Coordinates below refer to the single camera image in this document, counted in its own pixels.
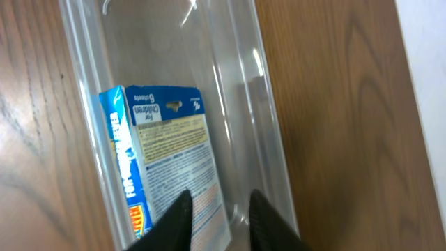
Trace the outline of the blue children patches box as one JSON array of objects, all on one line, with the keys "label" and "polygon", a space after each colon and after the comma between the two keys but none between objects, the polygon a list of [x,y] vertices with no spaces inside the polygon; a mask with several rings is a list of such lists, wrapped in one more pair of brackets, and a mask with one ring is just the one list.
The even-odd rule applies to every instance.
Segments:
[{"label": "blue children patches box", "polygon": [[200,90],[117,86],[99,95],[137,240],[179,194],[193,200],[191,250],[225,250],[231,232]]}]

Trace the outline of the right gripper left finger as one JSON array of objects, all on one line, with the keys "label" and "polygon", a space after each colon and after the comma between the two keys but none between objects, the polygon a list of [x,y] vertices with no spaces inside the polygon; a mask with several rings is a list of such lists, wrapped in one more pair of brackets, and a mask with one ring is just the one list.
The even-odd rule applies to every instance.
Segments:
[{"label": "right gripper left finger", "polygon": [[186,189],[174,200],[153,228],[127,251],[190,251],[193,200]]}]

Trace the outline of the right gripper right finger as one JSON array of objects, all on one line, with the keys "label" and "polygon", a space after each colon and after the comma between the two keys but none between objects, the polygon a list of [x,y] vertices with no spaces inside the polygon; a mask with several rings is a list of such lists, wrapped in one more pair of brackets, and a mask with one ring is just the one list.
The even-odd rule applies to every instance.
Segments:
[{"label": "right gripper right finger", "polygon": [[249,198],[249,235],[252,251],[310,251],[310,247],[257,189]]}]

